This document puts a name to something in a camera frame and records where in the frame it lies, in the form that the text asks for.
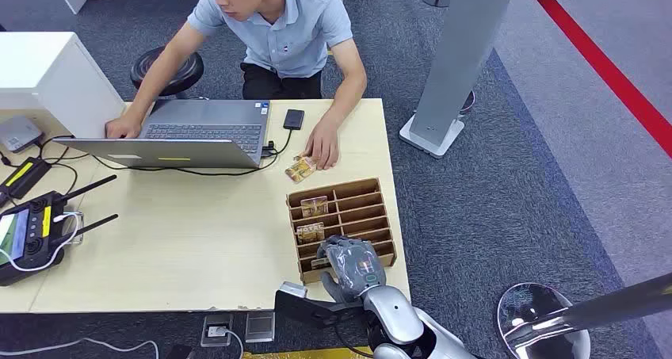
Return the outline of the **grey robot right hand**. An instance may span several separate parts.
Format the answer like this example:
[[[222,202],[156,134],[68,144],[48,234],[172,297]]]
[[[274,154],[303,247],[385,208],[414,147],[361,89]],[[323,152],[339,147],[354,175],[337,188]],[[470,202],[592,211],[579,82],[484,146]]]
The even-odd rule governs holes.
[[[338,279],[327,271],[320,274],[323,287],[337,303],[351,303],[370,288],[387,283],[384,267],[369,241],[332,235],[320,243],[316,257],[326,258]]]

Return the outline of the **person's left hand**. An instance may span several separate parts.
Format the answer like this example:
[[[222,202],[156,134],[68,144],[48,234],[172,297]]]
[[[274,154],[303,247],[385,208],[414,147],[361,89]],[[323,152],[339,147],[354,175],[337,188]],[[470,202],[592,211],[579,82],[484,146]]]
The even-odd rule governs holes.
[[[341,125],[339,118],[325,115],[314,126],[302,156],[310,157],[317,170],[329,169],[338,161],[338,129]]]

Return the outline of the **person's right hand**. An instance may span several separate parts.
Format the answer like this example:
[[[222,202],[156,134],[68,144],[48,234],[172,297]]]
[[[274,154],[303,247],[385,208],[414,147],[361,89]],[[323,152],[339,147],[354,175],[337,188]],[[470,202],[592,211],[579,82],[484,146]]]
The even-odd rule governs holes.
[[[105,125],[105,136],[108,139],[132,139],[139,136],[142,130],[142,117],[123,115]]]

